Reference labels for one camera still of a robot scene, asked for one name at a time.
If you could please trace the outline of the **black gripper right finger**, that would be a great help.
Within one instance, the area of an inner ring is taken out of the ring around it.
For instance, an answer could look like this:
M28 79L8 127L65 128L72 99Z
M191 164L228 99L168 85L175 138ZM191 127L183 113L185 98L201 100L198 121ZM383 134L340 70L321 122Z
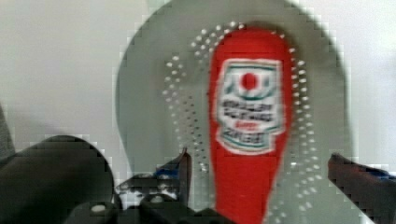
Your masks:
M395 224L394 175L333 153L328 160L328 179L374 224Z

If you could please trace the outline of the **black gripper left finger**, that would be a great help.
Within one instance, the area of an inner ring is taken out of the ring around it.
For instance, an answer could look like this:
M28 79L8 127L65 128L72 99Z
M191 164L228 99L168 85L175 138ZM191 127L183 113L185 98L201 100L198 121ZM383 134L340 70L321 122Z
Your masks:
M184 147L178 156L157 167L153 173L132 176L115 187L123 207L138 206L145 197L165 194L184 205L189 203L191 155Z

